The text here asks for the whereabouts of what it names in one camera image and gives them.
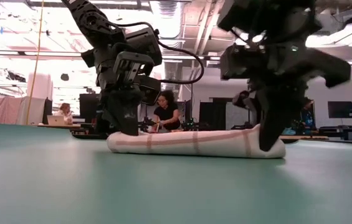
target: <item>white wall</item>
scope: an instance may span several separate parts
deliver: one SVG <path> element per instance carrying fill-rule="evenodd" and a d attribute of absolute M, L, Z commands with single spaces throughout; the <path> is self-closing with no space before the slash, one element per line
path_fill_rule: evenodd
<path fill-rule="evenodd" d="M 183 68 L 183 75 L 190 74 L 190 68 Z M 352 125 L 352 119 L 328 118 L 328 101 L 352 101 L 352 81 L 335 88 L 328 89 L 324 79 L 316 78 L 308 83 L 307 97 L 315 101 L 316 125 L 336 126 L 340 124 Z M 217 68 L 205 69 L 202 80 L 194 84 L 193 116 L 199 120 L 200 102 L 210 102 L 213 97 L 232 98 L 236 93 L 246 90 L 246 80 L 220 81 L 220 70 Z M 181 87 L 181 100 L 188 100 L 190 92 Z"/>

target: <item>teal tabletop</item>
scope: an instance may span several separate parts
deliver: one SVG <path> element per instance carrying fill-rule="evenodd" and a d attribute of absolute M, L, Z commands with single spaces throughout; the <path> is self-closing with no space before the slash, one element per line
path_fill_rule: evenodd
<path fill-rule="evenodd" d="M 352 223 L 352 144 L 285 159 L 112 154 L 68 130 L 0 124 L 0 224 Z"/>

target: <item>yellow rope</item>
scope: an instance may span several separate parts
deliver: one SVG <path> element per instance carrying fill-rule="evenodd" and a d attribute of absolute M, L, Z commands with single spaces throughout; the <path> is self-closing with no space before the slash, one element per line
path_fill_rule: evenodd
<path fill-rule="evenodd" d="M 31 104 L 32 104 L 32 97 L 33 97 L 33 89 L 34 89 L 34 82 L 35 82 L 35 80 L 36 80 L 37 64 L 38 64 L 38 62 L 39 62 L 41 30 L 42 30 L 42 25 L 43 25 L 43 8 L 44 8 L 44 0 L 41 1 L 39 42 L 38 42 L 38 44 L 37 44 L 36 64 L 35 64 L 35 66 L 34 66 L 34 73 L 33 73 L 33 80 L 32 80 L 31 95 L 30 95 L 30 98 L 29 98 L 29 104 L 28 104 L 28 106 L 27 106 L 26 125 L 29 124 L 29 112 L 31 111 Z"/>

